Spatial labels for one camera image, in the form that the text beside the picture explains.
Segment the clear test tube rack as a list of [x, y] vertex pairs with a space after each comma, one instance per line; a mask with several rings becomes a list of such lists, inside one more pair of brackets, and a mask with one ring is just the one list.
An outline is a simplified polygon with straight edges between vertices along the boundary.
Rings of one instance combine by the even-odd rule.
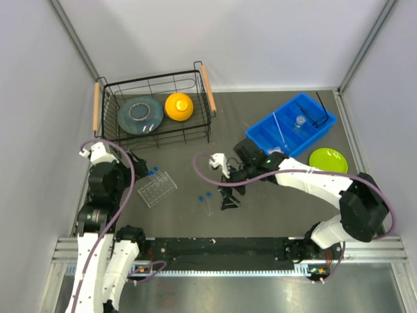
[[160, 172], [160, 174], [161, 178], [155, 176], [156, 179], [154, 181], [150, 179], [146, 185], [140, 187], [137, 191], [149, 208], [156, 205], [177, 189], [177, 184], [174, 180], [172, 180], [166, 171], [162, 173]]

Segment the plastic bag of cotton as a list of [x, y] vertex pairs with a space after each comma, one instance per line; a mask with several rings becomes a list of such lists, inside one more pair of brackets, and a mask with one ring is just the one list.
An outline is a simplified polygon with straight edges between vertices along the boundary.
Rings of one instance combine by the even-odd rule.
[[274, 147], [271, 149], [267, 149], [267, 153], [268, 155], [271, 155], [272, 153], [283, 153], [283, 151], [281, 150], [281, 147]]

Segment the glass stirring rod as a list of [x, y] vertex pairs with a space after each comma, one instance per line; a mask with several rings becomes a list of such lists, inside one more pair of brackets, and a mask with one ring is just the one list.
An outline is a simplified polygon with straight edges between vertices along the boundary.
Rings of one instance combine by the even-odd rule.
[[287, 150], [287, 152], [289, 152], [289, 145], [288, 145], [288, 143], [287, 143], [287, 140], [285, 139], [285, 136], [284, 136], [284, 134], [283, 134], [283, 131], [282, 131], [282, 128], [281, 128], [280, 122], [278, 121], [278, 118], [277, 118], [277, 116], [276, 116], [276, 113], [275, 113], [275, 112], [273, 112], [272, 114], [273, 114], [273, 117], [274, 117], [274, 120], [275, 120], [276, 126], [277, 126], [277, 128], [278, 128], [278, 132], [280, 133], [281, 140], [282, 140], [282, 142], [283, 142], [284, 148]]

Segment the small clear glass flask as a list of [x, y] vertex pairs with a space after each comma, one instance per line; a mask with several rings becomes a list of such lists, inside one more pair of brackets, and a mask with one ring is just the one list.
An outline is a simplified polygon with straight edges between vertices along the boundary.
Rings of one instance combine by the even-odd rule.
[[295, 120], [295, 124], [293, 127], [293, 130], [300, 134], [302, 131], [302, 127], [304, 126], [304, 123], [306, 122], [306, 117], [304, 115], [298, 115]]

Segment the black wire ring stand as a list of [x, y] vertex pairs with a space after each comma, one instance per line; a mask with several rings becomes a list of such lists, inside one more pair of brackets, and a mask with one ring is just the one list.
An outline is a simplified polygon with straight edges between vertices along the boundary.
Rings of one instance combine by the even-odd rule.
[[299, 110], [307, 117], [315, 128], [321, 128], [324, 126], [330, 116], [326, 110], [322, 98], [318, 91], [315, 92], [316, 100], [306, 95], [300, 95], [296, 97], [296, 105]]

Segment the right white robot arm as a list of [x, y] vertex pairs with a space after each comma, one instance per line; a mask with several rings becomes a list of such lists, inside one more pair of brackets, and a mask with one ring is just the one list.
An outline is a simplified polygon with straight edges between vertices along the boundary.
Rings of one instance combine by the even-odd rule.
[[263, 181], [320, 198], [339, 210], [333, 218], [314, 224], [302, 240], [288, 248], [299, 259], [319, 258], [334, 244], [348, 239], [372, 241], [389, 213], [375, 181], [366, 173], [352, 177], [327, 175], [280, 151], [266, 153], [250, 139], [236, 144], [234, 152], [240, 159], [238, 168], [230, 166], [223, 153], [209, 159], [212, 169], [222, 171], [222, 209], [238, 207], [233, 191], [244, 195], [243, 182], [259, 176]]

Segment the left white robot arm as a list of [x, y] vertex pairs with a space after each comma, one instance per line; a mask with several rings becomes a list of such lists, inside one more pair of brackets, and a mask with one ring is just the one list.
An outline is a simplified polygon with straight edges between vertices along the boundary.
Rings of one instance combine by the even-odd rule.
[[78, 258], [67, 312], [118, 312], [132, 262], [148, 249], [141, 228], [116, 230], [122, 195], [149, 173], [146, 162], [126, 152], [125, 166], [103, 143], [81, 156], [91, 162], [89, 200], [78, 213]]

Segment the blue ceramic plate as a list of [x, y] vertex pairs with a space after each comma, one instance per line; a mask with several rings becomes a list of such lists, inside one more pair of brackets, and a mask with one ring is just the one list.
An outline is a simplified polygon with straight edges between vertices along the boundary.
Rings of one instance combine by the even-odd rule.
[[128, 134], [142, 135], [155, 131], [164, 118], [160, 101], [150, 96], [127, 100], [118, 110], [117, 122]]

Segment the orange ribbed bowl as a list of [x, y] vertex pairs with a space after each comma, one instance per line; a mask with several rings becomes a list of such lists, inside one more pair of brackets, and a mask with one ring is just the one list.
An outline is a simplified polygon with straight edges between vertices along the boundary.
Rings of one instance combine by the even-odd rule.
[[191, 118], [194, 112], [194, 103], [184, 93], [173, 93], [166, 99], [164, 110], [170, 119], [183, 122]]

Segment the blue plastic divided bin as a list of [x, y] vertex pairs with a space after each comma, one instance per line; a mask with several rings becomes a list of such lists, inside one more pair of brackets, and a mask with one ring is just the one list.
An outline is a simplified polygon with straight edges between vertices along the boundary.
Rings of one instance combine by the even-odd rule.
[[[300, 93], [297, 96], [300, 95], [308, 96], [305, 93]], [[287, 152], [287, 150], [284, 148], [280, 133], [278, 132], [278, 128], [272, 114], [273, 112], [268, 114], [260, 121], [256, 122], [253, 126], [249, 127], [246, 130], [246, 137], [254, 141], [256, 145], [265, 153], [267, 153], [267, 149], [281, 147], [283, 153], [295, 158], [302, 154], [307, 148], [311, 147], [314, 143], [323, 138], [325, 135], [327, 135], [332, 126], [338, 120], [337, 117], [327, 109], [326, 110], [328, 111], [330, 118], [328, 122], [321, 128], [313, 127], [311, 122], [306, 117], [306, 122], [302, 127], [301, 133], [297, 134], [293, 130], [296, 117], [298, 115], [304, 115], [295, 103], [297, 96], [273, 111], [276, 113], [285, 139], [289, 145], [289, 152]]]

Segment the lime green plate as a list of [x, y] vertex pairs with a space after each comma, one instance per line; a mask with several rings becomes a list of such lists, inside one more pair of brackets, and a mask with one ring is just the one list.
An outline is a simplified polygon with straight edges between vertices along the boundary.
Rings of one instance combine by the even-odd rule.
[[328, 147], [314, 150], [309, 157], [309, 165], [322, 171], [347, 173], [349, 170], [346, 158], [340, 152]]

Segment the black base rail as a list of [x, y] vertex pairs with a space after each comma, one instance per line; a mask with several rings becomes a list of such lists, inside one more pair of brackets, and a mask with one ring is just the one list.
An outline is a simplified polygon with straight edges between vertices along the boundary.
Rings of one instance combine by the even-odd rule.
[[159, 237], [145, 252], [166, 271], [291, 270], [307, 258], [301, 240], [286, 237]]

